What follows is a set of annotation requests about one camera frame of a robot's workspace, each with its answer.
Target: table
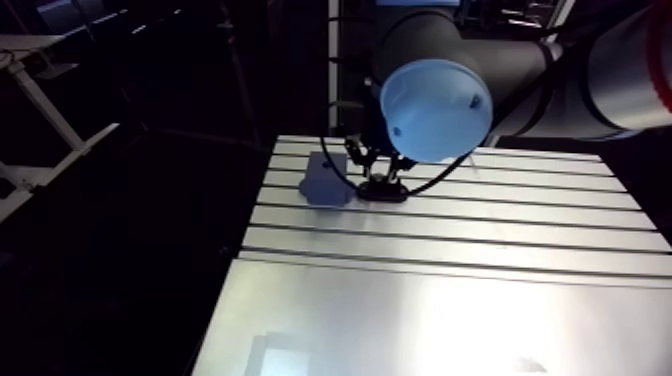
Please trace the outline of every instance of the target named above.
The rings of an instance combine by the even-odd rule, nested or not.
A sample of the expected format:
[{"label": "table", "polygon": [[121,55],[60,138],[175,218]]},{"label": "table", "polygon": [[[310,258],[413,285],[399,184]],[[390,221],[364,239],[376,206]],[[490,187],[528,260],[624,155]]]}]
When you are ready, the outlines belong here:
[{"label": "table", "polygon": [[0,178],[8,180],[15,187],[14,192],[7,198],[0,199],[0,222],[28,201],[32,197],[32,190],[35,187],[48,185],[72,163],[81,156],[86,155],[94,145],[119,126],[117,123],[110,124],[88,140],[82,140],[39,85],[26,72],[25,66],[21,62],[22,59],[34,53],[41,53],[44,49],[51,47],[63,39],[65,37],[61,35],[0,34],[0,50],[13,51],[10,57],[0,61],[0,69],[7,69],[19,85],[19,88],[21,88],[21,91],[42,113],[44,118],[71,149],[71,152],[54,167],[7,166],[0,162]]},{"label": "table", "polygon": [[317,208],[297,186],[318,150],[278,140],[194,375],[672,368],[670,245],[599,157],[482,148],[403,204]]}]

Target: black cable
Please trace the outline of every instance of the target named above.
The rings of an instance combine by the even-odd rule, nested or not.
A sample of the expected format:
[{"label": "black cable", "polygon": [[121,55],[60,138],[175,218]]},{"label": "black cable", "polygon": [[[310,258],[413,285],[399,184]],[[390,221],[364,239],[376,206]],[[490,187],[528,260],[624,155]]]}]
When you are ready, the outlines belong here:
[{"label": "black cable", "polygon": [[467,158],[469,158],[469,156],[471,155],[471,153],[474,152],[474,150],[471,150],[471,151],[468,152],[467,154],[465,154],[465,155],[463,155],[463,156],[457,158],[456,160],[454,160],[453,163],[451,163],[450,165],[448,165],[448,167],[446,167],[446,169],[443,170],[442,173],[440,173],[440,174],[438,174],[436,177],[434,177],[434,179],[428,181],[427,183],[425,183],[425,184],[423,184],[423,185],[421,185],[421,186],[419,186],[419,187],[417,187],[417,188],[415,188],[415,189],[412,189],[412,190],[408,191],[408,193],[406,194],[406,197],[409,197],[409,196],[415,196],[415,195],[417,195],[417,194],[420,194],[420,193],[422,193],[422,192],[428,190],[429,188],[432,188],[433,186],[435,186],[435,185],[438,184],[439,182],[441,182],[441,181],[442,181],[443,179],[445,179],[448,175],[450,175],[453,171],[455,171],[455,169],[457,169],[458,167],[460,167],[460,165],[464,162],[464,160],[467,159]]},{"label": "black cable", "polygon": [[348,180],[348,178],[346,178],[341,173],[341,171],[338,170],[338,168],[336,167],[336,164],[334,163],[334,160],[331,159],[331,154],[329,154],[329,150],[327,150],[327,144],[324,141],[324,136],[320,136],[320,146],[322,146],[322,154],[324,154],[324,157],[327,159],[327,163],[329,163],[329,167],[331,167],[331,169],[334,171],[334,174],[336,174],[338,179],[340,181],[342,181],[343,184],[347,185],[348,187],[352,188],[352,190],[357,192],[357,189],[358,189],[357,185],[355,183],[351,182],[350,180]]},{"label": "black cable", "polygon": [[[333,106],[336,106],[337,104],[338,104],[338,102],[331,102],[331,103],[329,103],[327,109],[329,109]],[[350,187],[351,189],[353,189],[356,192],[359,189],[357,187],[357,185],[355,183],[351,182],[350,180],[348,180],[348,178],[345,177],[341,173],[341,171],[338,170],[338,168],[336,167],[336,164],[334,163],[334,160],[331,159],[331,154],[329,153],[329,150],[327,150],[327,144],[324,140],[324,137],[325,137],[324,135],[320,135],[320,146],[322,147],[322,154],[324,154],[324,157],[327,159],[327,163],[329,164],[329,167],[331,167],[331,169],[334,171],[334,174],[336,174],[338,179],[341,182],[343,182],[343,184],[347,185],[348,187]],[[421,185],[421,186],[419,186],[415,189],[410,190],[408,193],[406,193],[404,195],[404,197],[410,197],[410,196],[417,195],[417,194],[422,193],[422,192],[428,190],[429,188],[432,188],[433,186],[435,186],[437,183],[439,183],[440,181],[445,179],[446,176],[450,175],[453,171],[455,171],[455,169],[458,168],[462,164],[462,162],[464,162],[464,160],[469,157],[469,155],[471,154],[472,151],[470,151],[467,154],[465,154],[465,155],[457,158],[456,160],[454,160],[453,163],[451,163],[448,167],[446,167],[446,169],[442,173],[440,173],[439,175],[437,175],[436,177],[434,177],[432,180],[428,181],[427,183],[425,183],[425,184],[423,184],[423,185]]]}]

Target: metal pole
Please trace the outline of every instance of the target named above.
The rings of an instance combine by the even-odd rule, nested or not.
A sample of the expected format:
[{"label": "metal pole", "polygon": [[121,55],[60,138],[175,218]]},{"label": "metal pole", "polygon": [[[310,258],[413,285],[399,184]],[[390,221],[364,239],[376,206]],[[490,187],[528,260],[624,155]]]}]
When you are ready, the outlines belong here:
[{"label": "metal pole", "polygon": [[[329,0],[329,18],[339,17],[340,0]],[[338,57],[338,22],[329,22],[329,57]],[[338,64],[329,62],[329,103],[338,101]],[[338,127],[338,108],[329,108],[329,129]]]}]

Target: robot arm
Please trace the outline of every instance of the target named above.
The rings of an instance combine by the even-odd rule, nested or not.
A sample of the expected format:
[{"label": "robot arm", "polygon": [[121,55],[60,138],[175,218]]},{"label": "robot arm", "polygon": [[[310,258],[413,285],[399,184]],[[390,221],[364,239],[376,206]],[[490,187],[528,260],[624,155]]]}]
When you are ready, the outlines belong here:
[{"label": "robot arm", "polygon": [[374,158],[362,160],[388,156],[410,168],[409,160],[467,155],[488,135],[603,140],[672,124],[652,79],[657,74],[667,88],[672,82],[672,26],[657,19],[672,12],[669,3],[640,7],[565,51],[465,40],[447,7],[377,7],[374,84],[361,135]]}]

